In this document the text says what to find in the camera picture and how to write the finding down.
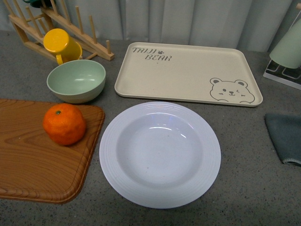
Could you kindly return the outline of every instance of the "cup handle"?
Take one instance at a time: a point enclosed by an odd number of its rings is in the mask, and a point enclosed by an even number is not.
[[[64,63],[62,59],[62,55],[56,55],[56,61],[58,62],[59,65],[62,65]]]

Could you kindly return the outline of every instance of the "wooden cutting board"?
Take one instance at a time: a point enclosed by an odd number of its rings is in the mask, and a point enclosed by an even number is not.
[[[0,198],[62,204],[80,192],[105,114],[97,106],[77,105],[86,133],[73,145],[58,145],[42,126],[56,104],[0,99]]]

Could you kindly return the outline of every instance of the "wooden dish rack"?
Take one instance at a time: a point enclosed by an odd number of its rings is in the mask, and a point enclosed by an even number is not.
[[[76,38],[73,38],[76,42],[78,42],[81,45],[82,49],[91,53],[91,55],[89,55],[85,59],[91,59],[95,56],[102,57],[109,61],[114,59],[115,55],[111,52],[110,41],[106,41],[106,47],[97,42],[95,28],[91,15],[89,16],[89,20],[93,37],[90,37],[89,35],[84,33],[78,6],[76,6],[75,9],[79,21],[79,28],[71,23],[64,0],[61,0],[61,5],[63,6],[65,17],[59,15],[54,0],[51,0],[52,8],[47,7],[44,0],[42,0],[43,6],[40,8],[42,14],[38,16],[33,16],[30,8],[28,6],[26,7],[26,11],[29,15],[28,19],[25,18],[16,0],[13,0],[13,3],[18,11],[19,16],[12,10],[7,0],[3,1],[10,12],[9,19],[13,24],[15,30],[17,31],[18,35],[20,36],[23,44],[26,47],[43,55],[44,57],[47,57],[48,59],[56,62],[56,57],[49,53],[43,46],[41,46],[43,45],[44,35],[40,31],[38,23],[40,24],[41,28],[46,34],[48,31],[54,29],[54,24],[52,22],[52,20],[54,20],[66,30],[71,32],[74,36],[76,36]],[[31,35],[36,41],[30,41],[27,34]]]

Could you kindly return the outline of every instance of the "white curtain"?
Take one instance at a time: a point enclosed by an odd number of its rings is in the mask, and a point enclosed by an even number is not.
[[[8,0],[18,15],[12,0]],[[17,0],[29,18],[22,0]],[[71,22],[98,38],[132,40],[253,51],[270,51],[287,32],[299,11],[298,0],[65,0]],[[64,16],[61,0],[57,8]],[[30,7],[34,15],[39,8]],[[9,11],[0,3],[0,30],[13,31]]]

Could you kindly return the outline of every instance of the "yellow cup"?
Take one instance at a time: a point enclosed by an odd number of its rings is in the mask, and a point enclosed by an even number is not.
[[[56,57],[59,65],[72,60],[80,59],[83,50],[69,34],[60,28],[55,28],[46,33],[44,47]]]

